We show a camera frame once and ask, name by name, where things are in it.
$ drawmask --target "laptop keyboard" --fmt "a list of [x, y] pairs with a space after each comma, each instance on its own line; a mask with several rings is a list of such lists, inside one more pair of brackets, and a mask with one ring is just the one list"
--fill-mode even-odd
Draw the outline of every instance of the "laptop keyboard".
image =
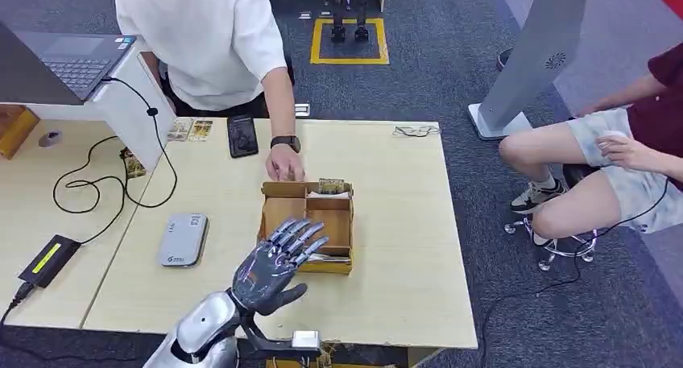
[[107, 67], [110, 60], [83, 60], [76, 58], [41, 58], [71, 90], [90, 87]]

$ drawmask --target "box compartment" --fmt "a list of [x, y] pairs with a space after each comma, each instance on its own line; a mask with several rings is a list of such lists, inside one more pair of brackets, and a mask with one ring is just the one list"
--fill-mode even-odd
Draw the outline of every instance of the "box compartment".
[[322, 221], [325, 228], [313, 236], [308, 244], [320, 237], [328, 236], [329, 241], [318, 253], [333, 257], [348, 258], [348, 263], [308, 261], [299, 269], [303, 272], [335, 273], [348, 275], [353, 268], [353, 187], [344, 183], [348, 199], [333, 196], [311, 196], [319, 192], [319, 183], [266, 182], [261, 191], [265, 197], [259, 241], [272, 233], [284, 220], [294, 217], [309, 218], [312, 222]]

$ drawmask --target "knee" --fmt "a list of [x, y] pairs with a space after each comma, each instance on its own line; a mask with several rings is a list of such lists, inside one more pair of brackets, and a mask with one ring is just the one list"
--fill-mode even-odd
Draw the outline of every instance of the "knee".
[[540, 209], [534, 213], [532, 226], [534, 233], [543, 239], [563, 238], [562, 220], [552, 210]]
[[524, 160], [524, 147], [520, 140], [512, 135], [507, 136], [498, 145], [500, 157], [507, 163], [516, 163]]

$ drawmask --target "black watch strap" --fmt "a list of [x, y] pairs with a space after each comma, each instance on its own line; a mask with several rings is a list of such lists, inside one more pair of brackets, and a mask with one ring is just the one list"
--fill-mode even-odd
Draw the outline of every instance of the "black watch strap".
[[299, 153], [299, 151], [301, 150], [299, 138], [296, 136], [275, 136], [271, 140], [271, 148], [273, 148], [277, 144], [287, 144], [296, 153]]

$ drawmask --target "laptop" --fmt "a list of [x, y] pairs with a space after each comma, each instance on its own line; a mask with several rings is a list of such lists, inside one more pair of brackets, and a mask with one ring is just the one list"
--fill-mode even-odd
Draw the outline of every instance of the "laptop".
[[0, 102], [83, 105], [132, 35], [12, 31], [0, 21]]

